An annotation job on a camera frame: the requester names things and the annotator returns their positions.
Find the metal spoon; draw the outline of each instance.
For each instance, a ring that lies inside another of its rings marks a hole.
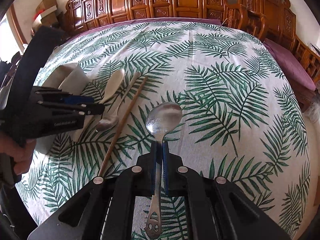
[[[119,121],[119,117],[118,117],[119,106],[121,105],[121,103],[124,100],[124,98],[126,97],[126,95],[129,93],[133,84],[136,82],[136,80],[140,76],[141,76],[141,72],[136,72],[133,75],[133,77],[127,87],[127,90],[125,91],[123,97],[121,98],[121,101],[118,104],[118,107],[115,109],[115,111],[112,114],[109,114],[108,111],[106,111],[106,110],[103,112],[102,119],[100,120],[100,122],[96,126],[96,130],[98,132],[109,130],[118,123],[118,121]]]
[[[116,93],[116,91],[120,87],[123,77],[124,77],[124,69],[118,69],[117,71],[113,72],[104,90],[103,99],[99,102],[99,104],[104,104],[108,99],[113,97],[113,95]],[[74,142],[77,142],[79,140],[82,132],[89,125],[93,117],[94,115],[86,116],[84,119],[83,128],[74,131],[73,135],[71,136]]]
[[[157,239],[161,233],[161,172],[162,172],[162,141],[164,136],[173,131],[180,123],[182,118],[181,107],[172,102],[166,102],[158,105],[148,114],[146,119],[146,127],[156,141],[156,179],[155,179],[155,194],[151,198],[151,205],[148,213],[148,218],[144,230],[151,239]],[[151,219],[153,213],[156,213],[157,220]]]

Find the blue gripper pad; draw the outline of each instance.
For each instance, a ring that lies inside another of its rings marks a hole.
[[[168,181],[168,156],[167,154],[169,154],[169,146],[168,146],[168,142],[164,141],[162,143],[162,149],[163,149],[163,178],[164,178],[164,189],[165,189],[165,193],[168,195],[168,186],[169,186],[169,181]]]

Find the human hand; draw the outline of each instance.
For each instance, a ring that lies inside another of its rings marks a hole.
[[[35,147],[35,139],[28,139],[26,146],[21,148],[12,138],[0,131],[0,153],[14,158],[16,164],[13,169],[17,175],[29,171]]]

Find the cardboard box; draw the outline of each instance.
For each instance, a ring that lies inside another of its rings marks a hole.
[[[39,14],[32,24],[31,33],[35,34],[42,25],[50,27],[53,24],[58,24],[58,19],[55,15],[56,10],[57,7],[52,6],[48,10],[45,10],[43,13]]]
[[[36,8],[36,13],[38,13],[41,10],[47,10],[52,6],[58,7],[57,0],[42,0],[42,2]]]
[[[58,22],[58,19],[57,19],[54,12],[48,14],[47,16],[45,16],[41,19],[41,23],[44,26],[51,26],[52,24],[57,23],[57,22]]]

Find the wooden bed frame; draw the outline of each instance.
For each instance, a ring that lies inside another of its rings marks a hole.
[[[74,36],[88,30],[134,19],[189,17],[218,19],[225,26],[247,31],[264,38],[267,23],[264,15],[251,17],[240,4],[227,0],[69,0],[62,28]]]
[[[266,37],[292,52],[315,84],[320,81],[320,57],[297,36],[296,15],[290,10],[289,0],[238,0],[238,3],[256,14],[264,14],[269,25]],[[305,89],[292,80],[289,83],[304,112],[311,104],[314,91]]]

